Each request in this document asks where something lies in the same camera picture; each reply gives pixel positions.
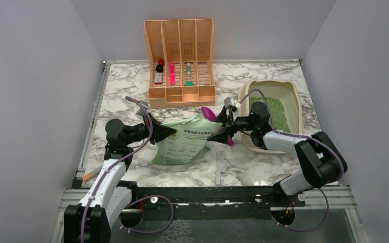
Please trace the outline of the beige litter box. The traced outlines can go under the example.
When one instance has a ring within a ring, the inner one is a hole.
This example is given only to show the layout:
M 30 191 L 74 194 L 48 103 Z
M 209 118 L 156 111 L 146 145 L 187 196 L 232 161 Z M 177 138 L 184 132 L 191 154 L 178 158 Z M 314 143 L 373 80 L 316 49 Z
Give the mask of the beige litter box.
M 301 102 L 296 85 L 293 82 L 272 79 L 251 81 L 239 89 L 238 100 L 242 100 L 249 91 L 254 89 L 261 90 L 267 98 L 268 104 L 272 109 L 274 128 L 293 134 L 305 133 Z M 251 93 L 244 100 L 239 108 L 239 115 L 248 116 L 251 104 L 255 101 L 264 102 L 258 92 Z M 262 150 L 254 146 L 249 135 L 241 134 L 241 142 L 251 152 L 273 155 L 285 154 L 282 151 Z

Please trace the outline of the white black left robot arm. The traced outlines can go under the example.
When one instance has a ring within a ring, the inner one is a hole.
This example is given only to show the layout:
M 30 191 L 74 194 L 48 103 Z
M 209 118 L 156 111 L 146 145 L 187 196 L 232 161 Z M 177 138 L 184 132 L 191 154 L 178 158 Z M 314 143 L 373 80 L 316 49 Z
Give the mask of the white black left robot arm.
M 176 134 L 147 113 L 143 122 L 125 125 L 114 118 L 105 125 L 104 163 L 86 195 L 64 211 L 64 242 L 109 242 L 111 228 L 122 210 L 138 204 L 139 194 L 120 185 L 133 155 L 148 143 L 155 144 Z

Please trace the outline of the purple litter scoop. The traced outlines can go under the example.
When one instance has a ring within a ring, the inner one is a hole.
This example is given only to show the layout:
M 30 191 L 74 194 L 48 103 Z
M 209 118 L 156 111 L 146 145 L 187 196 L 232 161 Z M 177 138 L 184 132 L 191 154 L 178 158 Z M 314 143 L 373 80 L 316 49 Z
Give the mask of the purple litter scoop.
M 215 113 L 209 107 L 205 107 L 205 106 L 201 107 L 201 112 L 204 118 L 211 122 L 213 122 L 216 119 Z M 230 147 L 234 145 L 234 141 L 232 140 L 231 137 L 227 138 L 227 145 Z

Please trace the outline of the green litter bag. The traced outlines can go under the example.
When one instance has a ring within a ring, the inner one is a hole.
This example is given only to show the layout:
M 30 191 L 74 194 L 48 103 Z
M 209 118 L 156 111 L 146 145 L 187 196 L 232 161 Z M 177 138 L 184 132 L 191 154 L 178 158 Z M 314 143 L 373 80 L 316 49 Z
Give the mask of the green litter bag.
M 163 125 L 175 129 L 176 133 L 157 143 L 158 151 L 151 163 L 159 166 L 187 165 L 203 156 L 210 151 L 207 138 L 222 127 L 221 123 L 209 121 L 199 113 Z

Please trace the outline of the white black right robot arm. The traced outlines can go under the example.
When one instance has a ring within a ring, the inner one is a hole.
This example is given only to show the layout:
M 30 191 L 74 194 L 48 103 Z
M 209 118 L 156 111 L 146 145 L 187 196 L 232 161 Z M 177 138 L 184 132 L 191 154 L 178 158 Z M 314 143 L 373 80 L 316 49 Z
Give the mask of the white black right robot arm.
M 224 107 L 215 121 L 221 122 L 223 127 L 207 138 L 210 142 L 227 144 L 235 133 L 249 132 L 255 147 L 297 157 L 300 171 L 274 185 L 272 199 L 276 205 L 284 206 L 295 194 L 338 181 L 347 171 L 346 162 L 326 133 L 303 135 L 275 130 L 269 122 L 270 113 L 265 103 L 254 102 L 248 116 L 239 117 L 234 117 L 232 109 Z

